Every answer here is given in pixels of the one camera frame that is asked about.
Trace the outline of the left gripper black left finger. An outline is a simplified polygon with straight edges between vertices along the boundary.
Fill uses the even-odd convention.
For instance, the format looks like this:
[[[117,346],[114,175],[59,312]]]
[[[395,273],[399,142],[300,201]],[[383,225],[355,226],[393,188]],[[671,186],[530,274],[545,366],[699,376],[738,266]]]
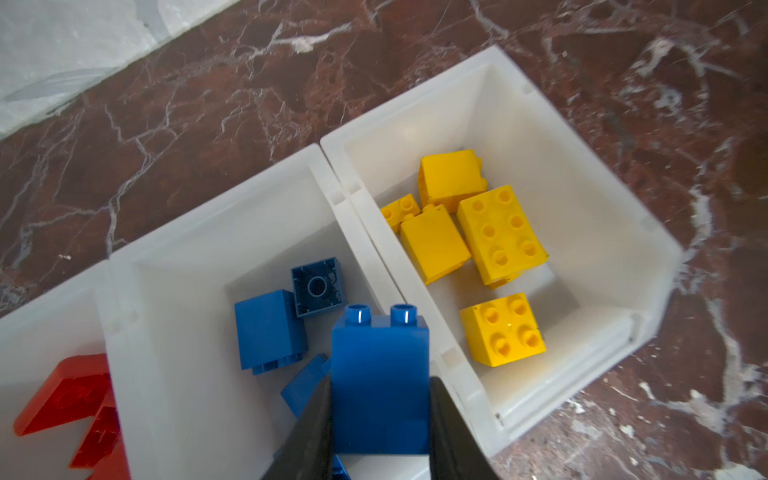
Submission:
[[[331,379],[325,377],[262,479],[331,479],[332,424]]]

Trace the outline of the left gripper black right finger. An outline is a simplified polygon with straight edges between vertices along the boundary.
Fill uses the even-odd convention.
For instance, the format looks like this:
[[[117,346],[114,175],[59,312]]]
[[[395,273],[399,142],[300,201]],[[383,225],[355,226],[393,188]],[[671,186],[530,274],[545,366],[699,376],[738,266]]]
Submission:
[[[475,441],[441,378],[430,388],[429,467],[432,480],[499,477]]]

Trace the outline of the blue lego brick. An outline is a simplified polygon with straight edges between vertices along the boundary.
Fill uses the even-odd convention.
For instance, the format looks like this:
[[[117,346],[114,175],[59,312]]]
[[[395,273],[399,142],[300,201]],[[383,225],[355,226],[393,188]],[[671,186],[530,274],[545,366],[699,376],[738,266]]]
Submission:
[[[417,307],[374,315],[345,307],[332,329],[334,451],[342,455],[429,453],[430,333]]]
[[[308,341],[294,301],[292,292],[281,289],[234,305],[242,370],[260,375],[302,360]]]
[[[336,257],[291,269],[298,318],[319,315],[346,303],[342,269]]]

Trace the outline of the yellow lego brick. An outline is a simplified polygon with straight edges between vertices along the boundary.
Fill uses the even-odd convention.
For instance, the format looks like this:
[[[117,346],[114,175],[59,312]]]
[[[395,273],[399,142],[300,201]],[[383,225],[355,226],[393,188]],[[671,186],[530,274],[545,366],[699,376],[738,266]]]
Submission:
[[[459,269],[471,258],[443,205],[427,205],[420,214],[407,215],[401,224],[400,239],[426,285]]]
[[[462,200],[457,218],[483,284],[503,286],[548,261],[509,185]]]
[[[455,213],[459,203],[488,190],[482,176],[482,159],[473,150],[425,156],[418,172],[421,203],[443,205]]]
[[[472,358],[483,365],[498,367],[546,351],[524,293],[473,305],[459,314]]]

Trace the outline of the red lego brick top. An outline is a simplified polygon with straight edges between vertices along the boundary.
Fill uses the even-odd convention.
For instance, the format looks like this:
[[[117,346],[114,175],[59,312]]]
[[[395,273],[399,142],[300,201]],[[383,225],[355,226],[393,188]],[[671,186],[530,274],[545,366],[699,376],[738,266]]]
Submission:
[[[29,435],[94,416],[110,389],[105,353],[66,358],[17,416],[14,433]]]

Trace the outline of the small yellow lego top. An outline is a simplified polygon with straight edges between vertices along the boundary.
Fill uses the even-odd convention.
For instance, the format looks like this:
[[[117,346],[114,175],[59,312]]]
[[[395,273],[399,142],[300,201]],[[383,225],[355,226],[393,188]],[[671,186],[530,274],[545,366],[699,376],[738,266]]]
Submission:
[[[382,207],[380,212],[395,234],[400,232],[402,223],[421,213],[418,202],[412,194],[407,194],[398,200]]]

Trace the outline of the long red lego brick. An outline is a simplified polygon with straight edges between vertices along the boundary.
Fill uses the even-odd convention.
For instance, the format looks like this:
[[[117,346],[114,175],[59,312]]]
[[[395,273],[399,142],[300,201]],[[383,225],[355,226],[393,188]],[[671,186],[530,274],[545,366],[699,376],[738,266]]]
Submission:
[[[85,401],[76,409],[76,420],[93,416],[87,433],[72,457],[70,469],[92,469],[89,479],[131,478],[122,439],[117,404],[112,390],[96,404]]]

